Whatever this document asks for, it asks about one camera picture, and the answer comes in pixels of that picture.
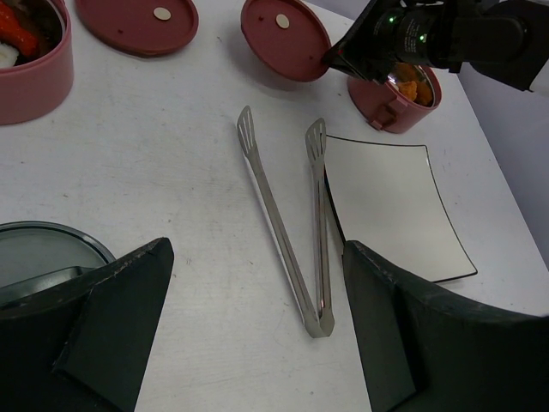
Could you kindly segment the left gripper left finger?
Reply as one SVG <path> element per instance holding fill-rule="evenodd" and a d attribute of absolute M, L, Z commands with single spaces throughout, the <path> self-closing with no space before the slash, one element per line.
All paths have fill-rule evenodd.
<path fill-rule="evenodd" d="M 172 276 L 158 238 L 1 307 L 3 411 L 132 411 Z"/>

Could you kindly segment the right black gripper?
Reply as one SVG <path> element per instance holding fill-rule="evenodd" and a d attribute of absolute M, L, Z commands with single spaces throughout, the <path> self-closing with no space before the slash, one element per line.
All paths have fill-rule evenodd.
<path fill-rule="evenodd" d="M 450 70 L 453 1 L 369 1 L 322 57 L 350 76 L 382 82 L 398 63 Z"/>

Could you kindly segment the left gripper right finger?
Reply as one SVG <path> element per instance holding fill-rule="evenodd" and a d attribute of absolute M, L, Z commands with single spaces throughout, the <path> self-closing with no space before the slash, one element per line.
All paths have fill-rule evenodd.
<path fill-rule="evenodd" d="M 372 410 L 547 410 L 547 317 L 455 294 L 358 241 L 342 262 Z"/>

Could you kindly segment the pink lunch bowl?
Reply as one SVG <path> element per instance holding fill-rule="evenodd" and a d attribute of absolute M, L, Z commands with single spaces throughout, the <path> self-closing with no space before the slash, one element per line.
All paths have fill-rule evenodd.
<path fill-rule="evenodd" d="M 74 81 L 72 32 L 64 1 L 3 1 L 39 41 L 39 55 L 20 52 L 16 65 L 1 69 L 1 124 L 46 115 L 68 96 Z"/>
<path fill-rule="evenodd" d="M 434 100 L 431 106 L 418 105 L 399 92 L 396 85 L 395 67 L 384 83 L 347 79 L 347 90 L 355 107 L 367 123 L 376 130 L 401 134 L 410 130 L 421 119 L 433 112 L 442 100 L 442 89 L 433 70 L 415 65 L 428 77 Z"/>

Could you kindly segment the orange fried nugget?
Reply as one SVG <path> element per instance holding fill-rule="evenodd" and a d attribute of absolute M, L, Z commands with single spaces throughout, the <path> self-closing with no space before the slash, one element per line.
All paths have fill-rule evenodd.
<path fill-rule="evenodd" d="M 398 63 L 395 66 L 396 85 L 399 92 L 410 101 L 431 106 L 434 95 L 426 74 L 417 66 Z"/>

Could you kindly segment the dark red lid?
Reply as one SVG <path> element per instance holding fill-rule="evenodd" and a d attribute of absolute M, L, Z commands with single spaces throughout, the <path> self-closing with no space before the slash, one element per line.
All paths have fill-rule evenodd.
<path fill-rule="evenodd" d="M 199 24 L 191 1 L 82 0 L 75 2 L 75 10 L 97 39 L 144 58 L 180 51 L 194 39 Z"/>
<path fill-rule="evenodd" d="M 246 1 L 241 30 L 250 49 L 273 72 L 295 82 L 313 82 L 328 70 L 331 47 L 317 15 L 301 1 Z"/>

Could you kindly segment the metal tongs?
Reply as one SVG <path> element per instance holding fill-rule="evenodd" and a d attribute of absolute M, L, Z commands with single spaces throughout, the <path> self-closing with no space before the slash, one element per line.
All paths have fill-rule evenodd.
<path fill-rule="evenodd" d="M 305 133 L 305 147 L 311 165 L 313 205 L 317 257 L 317 302 L 313 303 L 305 285 L 298 260 L 293 251 L 280 211 L 264 168 L 256 143 L 252 111 L 245 106 L 236 123 L 238 140 L 243 154 L 256 179 L 263 204 L 280 248 L 288 279 L 292 287 L 305 330 L 313 338 L 331 336 L 335 327 L 329 271 L 328 229 L 325 202 L 325 152 L 327 130 L 323 118 L 318 118 Z"/>

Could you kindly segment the sushi roll piece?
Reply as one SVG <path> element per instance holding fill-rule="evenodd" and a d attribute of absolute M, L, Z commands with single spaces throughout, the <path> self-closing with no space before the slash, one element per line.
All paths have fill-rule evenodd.
<path fill-rule="evenodd" d="M 8 69 L 16 65 L 17 59 L 19 57 L 19 51 L 11 46 L 4 43 L 0 44 L 0 68 Z"/>

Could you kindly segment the red chicken drumstick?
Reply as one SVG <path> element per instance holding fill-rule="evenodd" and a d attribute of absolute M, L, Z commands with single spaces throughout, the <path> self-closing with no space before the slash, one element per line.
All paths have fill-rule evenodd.
<path fill-rule="evenodd" d="M 26 58 L 39 55 L 39 41 L 36 36 L 27 31 L 18 21 L 15 12 L 1 2 L 1 41 L 15 47 Z"/>

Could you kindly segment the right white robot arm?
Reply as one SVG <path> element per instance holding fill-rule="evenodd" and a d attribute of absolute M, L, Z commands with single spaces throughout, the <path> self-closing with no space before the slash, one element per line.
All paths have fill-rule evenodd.
<path fill-rule="evenodd" d="M 548 88 L 548 5 L 370 1 L 324 55 L 331 69 L 383 83 L 397 64 L 481 75 L 520 91 Z"/>

